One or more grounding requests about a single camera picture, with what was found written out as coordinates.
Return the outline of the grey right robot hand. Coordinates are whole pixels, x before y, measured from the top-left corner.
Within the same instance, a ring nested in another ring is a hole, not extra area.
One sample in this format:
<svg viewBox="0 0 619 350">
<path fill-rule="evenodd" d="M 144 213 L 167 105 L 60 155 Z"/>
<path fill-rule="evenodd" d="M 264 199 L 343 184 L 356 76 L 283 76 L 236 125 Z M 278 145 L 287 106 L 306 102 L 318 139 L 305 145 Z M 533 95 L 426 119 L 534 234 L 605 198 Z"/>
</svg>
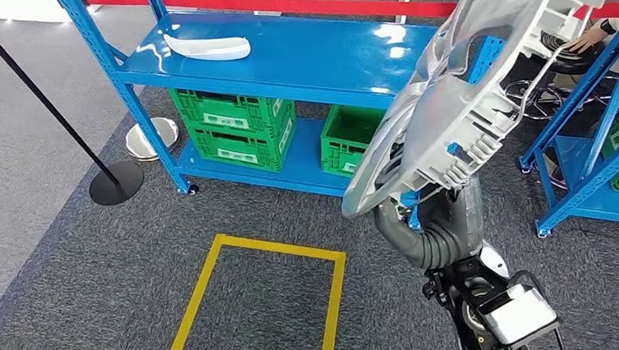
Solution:
<svg viewBox="0 0 619 350">
<path fill-rule="evenodd" d="M 421 269 L 439 269 L 479 254 L 483 244 L 482 187 L 475 176 L 459 190 L 440 191 L 420 203 L 422 229 L 403 223 L 390 199 L 373 209 L 377 229 L 394 249 Z"/>
</svg>

